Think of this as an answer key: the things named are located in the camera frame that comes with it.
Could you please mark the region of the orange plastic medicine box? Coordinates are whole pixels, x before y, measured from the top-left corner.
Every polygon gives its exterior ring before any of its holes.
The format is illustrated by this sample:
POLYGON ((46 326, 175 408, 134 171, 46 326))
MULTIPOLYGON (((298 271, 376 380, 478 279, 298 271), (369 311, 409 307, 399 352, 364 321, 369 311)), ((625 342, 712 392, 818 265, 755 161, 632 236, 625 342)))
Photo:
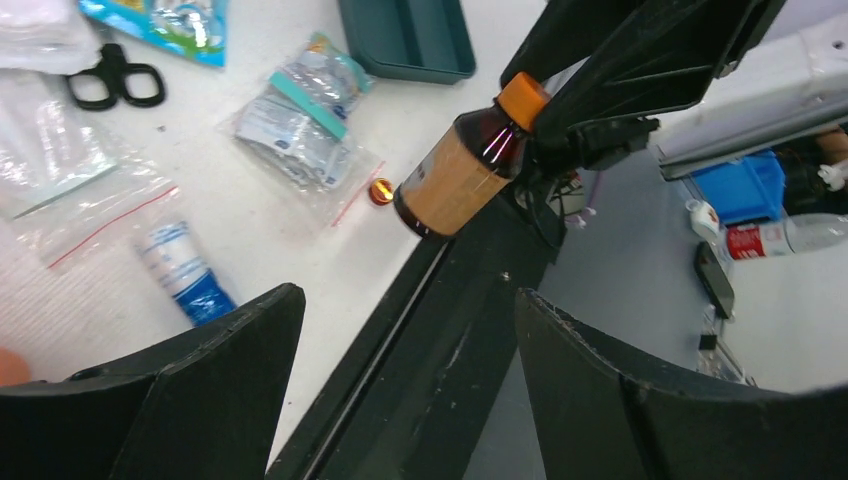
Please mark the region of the orange plastic medicine box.
POLYGON ((27 361, 19 354, 6 349, 0 349, 0 385, 13 386, 28 383, 32 380, 31 369, 27 361))

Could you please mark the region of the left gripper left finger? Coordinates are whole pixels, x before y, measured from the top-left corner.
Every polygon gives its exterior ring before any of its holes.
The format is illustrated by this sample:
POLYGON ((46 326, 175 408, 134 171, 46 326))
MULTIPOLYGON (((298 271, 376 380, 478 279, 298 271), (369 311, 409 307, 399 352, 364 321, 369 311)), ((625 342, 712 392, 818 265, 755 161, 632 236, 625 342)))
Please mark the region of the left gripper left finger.
POLYGON ((5 479, 261 479, 306 298, 282 284, 61 382, 1 391, 5 479))

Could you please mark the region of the zip bag of wipes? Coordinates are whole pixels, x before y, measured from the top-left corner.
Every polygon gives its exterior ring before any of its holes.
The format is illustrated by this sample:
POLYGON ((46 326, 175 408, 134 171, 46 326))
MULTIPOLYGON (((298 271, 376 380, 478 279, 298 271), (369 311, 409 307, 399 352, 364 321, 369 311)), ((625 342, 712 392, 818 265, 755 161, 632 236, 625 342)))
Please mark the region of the zip bag of wipes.
POLYGON ((342 223, 383 166, 352 135, 337 138, 272 83, 221 129, 313 231, 342 223))

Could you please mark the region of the brown bottle orange cap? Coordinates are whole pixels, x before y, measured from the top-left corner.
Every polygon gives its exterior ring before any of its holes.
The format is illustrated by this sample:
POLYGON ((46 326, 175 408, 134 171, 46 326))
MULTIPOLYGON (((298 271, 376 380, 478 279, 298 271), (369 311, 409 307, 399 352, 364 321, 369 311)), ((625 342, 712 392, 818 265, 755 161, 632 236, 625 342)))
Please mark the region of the brown bottle orange cap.
POLYGON ((492 106, 459 115, 395 190, 400 219, 422 238, 458 233, 522 167, 525 144, 549 94, 516 74, 492 106))

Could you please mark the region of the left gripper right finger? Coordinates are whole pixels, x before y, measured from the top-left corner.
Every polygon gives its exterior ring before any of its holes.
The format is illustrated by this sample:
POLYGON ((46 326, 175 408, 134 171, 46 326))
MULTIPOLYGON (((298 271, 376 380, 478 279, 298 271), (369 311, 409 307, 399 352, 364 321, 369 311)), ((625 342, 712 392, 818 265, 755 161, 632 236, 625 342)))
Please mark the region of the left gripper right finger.
POLYGON ((537 292, 515 328, 550 479, 843 479, 847 389, 710 377, 597 330, 537 292))

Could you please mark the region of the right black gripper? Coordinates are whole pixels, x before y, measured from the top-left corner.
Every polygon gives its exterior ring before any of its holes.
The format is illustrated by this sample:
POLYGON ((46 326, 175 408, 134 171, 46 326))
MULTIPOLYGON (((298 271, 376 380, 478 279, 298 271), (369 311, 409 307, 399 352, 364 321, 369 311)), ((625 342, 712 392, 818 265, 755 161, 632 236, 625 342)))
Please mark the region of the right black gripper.
POLYGON ((578 70, 535 122, 523 189, 537 196, 580 170, 602 171, 646 148, 647 116, 700 102, 740 66, 781 1, 550 1, 499 76, 539 83, 578 70))

